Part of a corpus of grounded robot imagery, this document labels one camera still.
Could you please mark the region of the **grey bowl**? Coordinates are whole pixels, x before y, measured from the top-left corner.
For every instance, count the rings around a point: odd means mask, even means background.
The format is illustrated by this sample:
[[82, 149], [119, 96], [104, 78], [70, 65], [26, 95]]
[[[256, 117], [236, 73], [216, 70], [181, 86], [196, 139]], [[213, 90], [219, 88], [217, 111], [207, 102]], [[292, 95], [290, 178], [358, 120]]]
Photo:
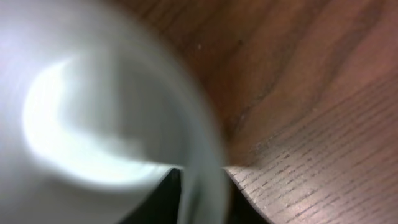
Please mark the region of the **grey bowl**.
[[104, 1], [1, 2], [1, 222], [120, 223], [168, 174], [178, 223], [224, 223], [223, 143], [196, 81]]

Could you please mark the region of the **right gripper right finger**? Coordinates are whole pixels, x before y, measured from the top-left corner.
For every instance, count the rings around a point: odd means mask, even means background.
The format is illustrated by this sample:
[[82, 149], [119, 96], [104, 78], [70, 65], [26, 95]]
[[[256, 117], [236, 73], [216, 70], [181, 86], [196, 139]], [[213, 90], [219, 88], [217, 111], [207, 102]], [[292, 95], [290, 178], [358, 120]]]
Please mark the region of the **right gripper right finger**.
[[267, 221], [249, 203], [232, 179], [229, 179], [230, 200], [228, 224], [267, 224]]

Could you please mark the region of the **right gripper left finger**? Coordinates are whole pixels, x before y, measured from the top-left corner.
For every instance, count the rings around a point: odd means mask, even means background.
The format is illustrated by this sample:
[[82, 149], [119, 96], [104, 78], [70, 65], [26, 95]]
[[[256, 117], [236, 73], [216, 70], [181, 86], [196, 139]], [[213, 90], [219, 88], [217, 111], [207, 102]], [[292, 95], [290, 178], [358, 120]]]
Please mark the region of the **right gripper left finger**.
[[119, 224], [176, 224], [181, 191], [181, 171], [171, 169], [145, 202]]

